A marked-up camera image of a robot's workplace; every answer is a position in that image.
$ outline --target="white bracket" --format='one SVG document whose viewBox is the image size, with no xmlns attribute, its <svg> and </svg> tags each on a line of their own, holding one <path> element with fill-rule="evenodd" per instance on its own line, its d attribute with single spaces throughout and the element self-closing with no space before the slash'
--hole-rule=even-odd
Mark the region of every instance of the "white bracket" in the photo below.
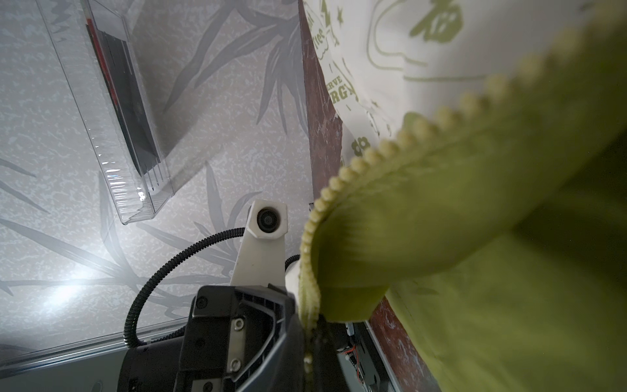
<svg viewBox="0 0 627 392">
<path fill-rule="evenodd" d="M 257 223 L 259 212 L 269 209 L 278 216 L 278 226 L 264 232 Z M 287 204 L 255 200 L 248 213 L 246 231 L 241 241 L 231 286 L 285 286 L 285 234 L 287 233 Z"/>
</svg>

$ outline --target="leaf pattern wallpaper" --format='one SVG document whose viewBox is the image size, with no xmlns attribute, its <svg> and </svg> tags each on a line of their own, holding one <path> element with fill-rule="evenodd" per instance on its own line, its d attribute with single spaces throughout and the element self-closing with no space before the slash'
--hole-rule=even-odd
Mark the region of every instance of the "leaf pattern wallpaper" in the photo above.
<svg viewBox="0 0 627 392">
<path fill-rule="evenodd" d="M 72 1 L 53 3 L 63 29 Z M 286 255 L 298 253 L 313 196 L 296 2 L 138 4 L 130 35 L 177 193 L 153 220 L 126 226 L 37 4 L 0 4 L 0 367 L 120 332 L 162 264 L 243 226 L 255 198 L 288 204 Z M 200 285 L 228 284 L 239 244 L 183 263 L 140 325 L 186 317 Z"/>
</svg>

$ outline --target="transparent plastic box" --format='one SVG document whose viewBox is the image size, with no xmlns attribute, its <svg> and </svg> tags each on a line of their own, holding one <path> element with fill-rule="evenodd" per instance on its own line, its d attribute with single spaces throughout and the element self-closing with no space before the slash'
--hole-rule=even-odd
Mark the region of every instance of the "transparent plastic box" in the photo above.
<svg viewBox="0 0 627 392">
<path fill-rule="evenodd" d="M 123 224 L 174 194 L 125 20 L 96 0 L 37 0 Z"/>
</svg>

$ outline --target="green fabric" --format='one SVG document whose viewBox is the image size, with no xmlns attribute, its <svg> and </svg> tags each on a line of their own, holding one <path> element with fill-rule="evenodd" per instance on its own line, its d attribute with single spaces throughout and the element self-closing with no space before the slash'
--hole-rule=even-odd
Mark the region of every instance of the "green fabric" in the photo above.
<svg viewBox="0 0 627 392">
<path fill-rule="evenodd" d="M 627 388 L 627 28 L 347 184 L 328 320 L 387 297 L 444 392 Z"/>
</svg>

